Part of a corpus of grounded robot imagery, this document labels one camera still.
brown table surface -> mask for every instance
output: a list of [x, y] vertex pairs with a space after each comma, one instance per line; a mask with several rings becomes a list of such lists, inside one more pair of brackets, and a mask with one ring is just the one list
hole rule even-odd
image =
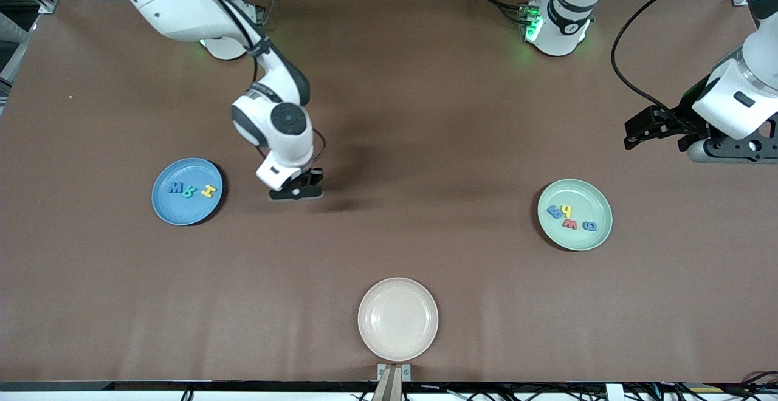
[[[548, 58], [484, 0], [279, 0], [269, 33], [311, 79], [327, 193], [270, 204], [230, 123], [249, 60], [159, 36], [127, 2], [44, 16], [2, 116], [0, 379], [358, 380], [356, 313], [380, 279], [440, 312], [418, 380], [740, 381], [778, 368], [776, 169], [626, 152], [647, 102], [609, 50], [645, 0], [602, 0]], [[675, 104], [753, 30], [728, 0], [662, 0], [623, 40], [628, 77]], [[230, 195], [197, 227], [154, 216], [183, 157]], [[547, 243], [542, 188], [611, 202], [591, 252]]]

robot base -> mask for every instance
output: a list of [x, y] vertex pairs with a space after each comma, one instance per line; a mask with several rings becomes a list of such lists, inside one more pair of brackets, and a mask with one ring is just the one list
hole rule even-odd
[[312, 168], [287, 182], [281, 190], [270, 190], [267, 196], [272, 202], [319, 199], [323, 196], [319, 182], [324, 178], [325, 171], [323, 169]]
[[536, 35], [525, 35], [525, 37], [527, 38], [528, 43], [536, 46], [537, 50], [541, 50], [541, 52], [547, 55], [569, 55], [575, 50], [578, 43], [586, 38], [586, 29], [589, 27], [590, 21], [586, 21], [586, 24], [577, 28], [577, 30], [568, 29], [573, 31], [571, 35], [563, 35], [559, 28], [547, 17], [548, 2], [550, 2], [550, 0], [533, 0], [529, 3], [531, 6], [536, 6], [541, 11], [543, 25], [537, 28]]

blue plate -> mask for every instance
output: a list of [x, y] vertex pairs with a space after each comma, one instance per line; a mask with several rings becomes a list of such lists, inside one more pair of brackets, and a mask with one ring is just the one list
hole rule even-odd
[[[209, 190], [206, 185], [216, 190]], [[184, 158], [159, 174], [151, 191], [151, 205], [168, 224], [192, 225], [213, 213], [223, 191], [222, 174], [213, 163], [202, 158]]]

black cable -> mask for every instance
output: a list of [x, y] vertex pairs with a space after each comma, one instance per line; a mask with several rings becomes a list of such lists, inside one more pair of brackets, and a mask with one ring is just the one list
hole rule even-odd
[[502, 6], [507, 10], [519, 10], [519, 6], [517, 5], [509, 5], [508, 3], [503, 3], [498, 0], [486, 0], [486, 1], [492, 3], [492, 5]]
[[322, 157], [322, 154], [325, 152], [325, 149], [327, 149], [327, 139], [326, 139], [326, 138], [325, 138], [325, 136], [324, 136], [324, 135], [322, 135], [322, 133], [321, 133], [321, 132], [319, 132], [319, 130], [318, 130], [318, 129], [316, 129], [316, 128], [314, 128], [314, 133], [315, 133], [316, 135], [319, 135], [319, 138], [321, 138], [321, 139], [322, 139], [322, 148], [319, 150], [319, 153], [318, 153], [318, 154], [316, 155], [316, 157], [314, 158], [314, 161], [313, 161], [313, 162], [315, 163], [316, 161], [319, 161], [319, 158], [321, 158], [321, 157]]
[[619, 33], [616, 35], [616, 39], [613, 41], [613, 46], [611, 47], [611, 67], [613, 67], [613, 72], [616, 73], [616, 75], [619, 77], [619, 79], [628, 87], [630, 90], [637, 93], [639, 96], [644, 97], [646, 100], [649, 100], [654, 105], [658, 106], [659, 109], [661, 109], [665, 114], [669, 115], [670, 118], [675, 120], [676, 123], [679, 125], [685, 127], [690, 132], [697, 133], [697, 129], [695, 129], [693, 126], [686, 124], [686, 122], [681, 121], [680, 118], [678, 118], [677, 115], [673, 113], [673, 111], [670, 111], [670, 108], [668, 108], [665, 104], [659, 101], [659, 99], [656, 99], [656, 97], [648, 94], [647, 92], [640, 90], [637, 86], [635, 86], [630, 80], [628, 80], [622, 72], [619, 70], [619, 66], [616, 65], [616, 47], [619, 46], [619, 41], [622, 39], [622, 35], [624, 35], [624, 32], [627, 30], [628, 27], [630, 27], [630, 24], [633, 24], [633, 21], [642, 14], [644, 10], [647, 10], [647, 8], [653, 3], [655, 3], [656, 0], [649, 0], [644, 5], [640, 6], [640, 9], [637, 10], [636, 13], [633, 14], [633, 16], [628, 19], [627, 22], [625, 22], [624, 26], [622, 27], [622, 30], [619, 31]]
[[364, 400], [364, 398], [365, 398], [365, 396], [367, 396], [368, 392], [369, 392], [369, 391], [367, 391], [367, 390], [366, 390], [365, 392], [362, 392], [362, 395], [361, 395], [361, 396], [359, 396], [359, 398], [357, 399], [357, 401], [363, 401], [363, 400]]
[[663, 400], [662, 400], [662, 397], [661, 397], [661, 396], [659, 396], [658, 390], [655, 392], [655, 391], [654, 391], [654, 389], [653, 389], [653, 387], [651, 387], [650, 385], [648, 385], [648, 384], [645, 384], [645, 385], [644, 385], [644, 384], [642, 384], [642, 383], [635, 383], [635, 385], [636, 385], [638, 388], [640, 388], [640, 389], [644, 390], [644, 391], [645, 391], [645, 393], [647, 393], [647, 394], [648, 394], [648, 396], [650, 396], [650, 397], [651, 397], [651, 399], [653, 399], [654, 401], [663, 401]]
[[195, 397], [195, 391], [191, 389], [191, 387], [184, 390], [184, 393], [181, 394], [181, 401], [192, 401]]
[[541, 388], [537, 389], [535, 391], [535, 393], [530, 395], [530, 397], [525, 399], [525, 401], [533, 401], [533, 399], [538, 398], [541, 395], [542, 391], [544, 391], [545, 389], [546, 389], [545, 387], [541, 387]]
[[533, 23], [532, 21], [528, 21], [528, 19], [518, 19], [518, 18], [514, 18], [513, 16], [510, 16], [508, 14], [508, 11], [503, 9], [503, 6], [497, 5], [497, 8], [500, 10], [501, 13], [503, 13], [503, 16], [509, 22], [513, 22], [514, 24], [524, 24], [524, 25], [528, 25], [528, 24], [532, 24]]
[[506, 10], [512, 10], [517, 11], [520, 10], [520, 7], [517, 5], [509, 5], [508, 3], [500, 2], [499, 0], [487, 0], [488, 2], [492, 3], [492, 5], [497, 6], [497, 8], [500, 10], [500, 13], [503, 14], [503, 16], [508, 19], [510, 22], [514, 22], [514, 24], [532, 24], [532, 21], [528, 21], [528, 19], [517, 19], [513, 16], [510, 16], [509, 13]]
[[743, 382], [743, 384], [751, 384], [753, 382], [759, 381], [759, 380], [764, 379], [765, 377], [769, 377], [771, 375], [778, 375], [778, 371], [761, 372], [759, 374], [754, 375], [750, 379], [745, 380]]
[[673, 390], [675, 391], [675, 395], [678, 396], [678, 401], [686, 401], [686, 396], [683, 396], [683, 392], [681, 392], [681, 389], [677, 385], [673, 386]]
[[222, 9], [227, 13], [227, 15], [230, 16], [230, 19], [232, 19], [233, 22], [235, 22], [235, 25], [238, 27], [238, 29], [241, 31], [241, 33], [244, 35], [244, 38], [246, 39], [247, 44], [251, 46], [251, 38], [248, 35], [248, 32], [245, 30], [243, 25], [241, 24], [241, 21], [237, 19], [233, 11], [228, 8], [222, 0], [216, 0], [217, 3], [219, 3], [220, 6], [222, 6]]
[[702, 396], [698, 395], [697, 392], [694, 392], [693, 390], [689, 389], [689, 387], [683, 383], [676, 383], [678, 387], [680, 387], [683, 390], [686, 390], [686, 392], [692, 394], [695, 398], [697, 398], [699, 401], [707, 401], [707, 399], [702, 398]]
[[467, 398], [467, 401], [473, 401], [473, 399], [476, 398], [476, 396], [478, 396], [478, 395], [486, 396], [486, 398], [489, 398], [489, 401], [496, 401], [494, 398], [492, 398], [491, 395], [489, 395], [486, 392], [476, 392], [476, 393], [470, 395], [470, 397]]
[[624, 387], [630, 392], [632, 392], [634, 396], [637, 396], [637, 399], [639, 399], [640, 401], [644, 401], [644, 399], [642, 399], [642, 396], [640, 396], [640, 393], [638, 393], [637, 390], [634, 389], [634, 387], [626, 383], [624, 384]]
[[600, 395], [598, 395], [596, 393], [592, 393], [591, 390], [589, 390], [587, 388], [586, 384], [584, 384], [584, 385], [570, 385], [570, 388], [573, 389], [573, 390], [576, 390], [578, 392], [586, 393], [587, 395], [589, 395], [589, 401], [600, 401], [601, 399], [603, 399], [602, 396], [600, 396]]

plate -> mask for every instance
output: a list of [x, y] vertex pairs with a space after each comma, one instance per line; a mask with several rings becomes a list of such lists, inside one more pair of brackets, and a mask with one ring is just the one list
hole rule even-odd
[[168, 224], [193, 225], [216, 210], [223, 191], [222, 174], [213, 163], [202, 158], [184, 158], [159, 174], [151, 191], [151, 205]]
[[362, 340], [378, 357], [407, 362], [433, 343], [437, 305], [433, 295], [413, 279], [384, 279], [362, 298], [358, 324]]
[[[570, 207], [569, 218], [561, 214], [563, 205]], [[608, 199], [594, 185], [577, 179], [561, 179], [548, 185], [537, 201], [537, 218], [549, 238], [573, 251], [597, 248], [613, 227]]]

